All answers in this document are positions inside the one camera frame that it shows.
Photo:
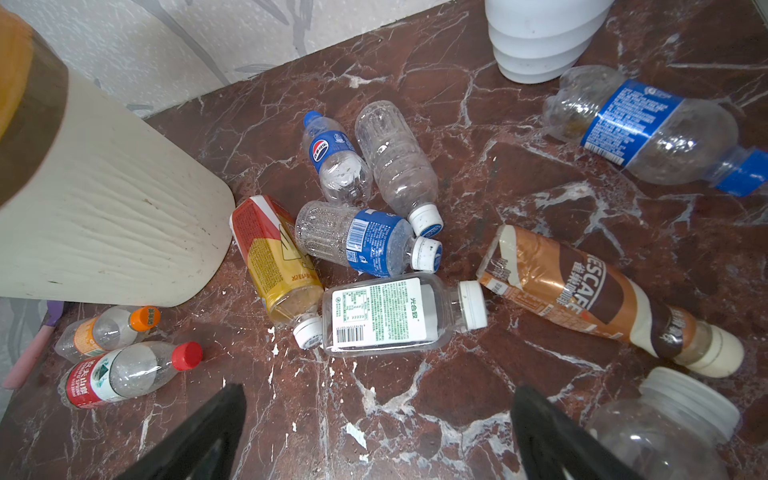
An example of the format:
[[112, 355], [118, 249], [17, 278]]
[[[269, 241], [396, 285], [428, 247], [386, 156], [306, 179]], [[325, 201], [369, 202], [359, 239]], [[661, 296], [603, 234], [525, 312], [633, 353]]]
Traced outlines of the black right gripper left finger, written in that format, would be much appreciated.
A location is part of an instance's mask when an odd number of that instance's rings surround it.
[[243, 386], [223, 387], [193, 415], [118, 477], [228, 479], [245, 423]]

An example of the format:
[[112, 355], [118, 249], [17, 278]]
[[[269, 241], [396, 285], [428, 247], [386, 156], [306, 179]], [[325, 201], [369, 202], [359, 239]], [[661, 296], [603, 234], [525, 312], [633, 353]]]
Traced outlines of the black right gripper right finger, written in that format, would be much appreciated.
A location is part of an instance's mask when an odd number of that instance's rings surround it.
[[529, 479], [640, 477], [531, 386], [516, 388], [511, 420]]

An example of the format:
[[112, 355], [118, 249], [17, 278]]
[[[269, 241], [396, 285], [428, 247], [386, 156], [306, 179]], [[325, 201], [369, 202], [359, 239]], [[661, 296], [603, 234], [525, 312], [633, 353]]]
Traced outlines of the orange label bottle orange cap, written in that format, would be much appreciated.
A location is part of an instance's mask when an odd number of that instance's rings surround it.
[[113, 306], [100, 315], [66, 327], [55, 352], [73, 364], [142, 341], [161, 321], [154, 306]]

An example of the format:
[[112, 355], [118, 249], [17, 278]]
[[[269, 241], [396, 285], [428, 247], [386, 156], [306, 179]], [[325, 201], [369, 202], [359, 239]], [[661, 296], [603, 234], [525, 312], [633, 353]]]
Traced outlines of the brown Nescafe coffee bottle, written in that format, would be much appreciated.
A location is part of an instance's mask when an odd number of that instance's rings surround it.
[[600, 258], [518, 226], [498, 228], [477, 278], [556, 325], [631, 343], [700, 375], [730, 376], [744, 360], [733, 334], [650, 297]]

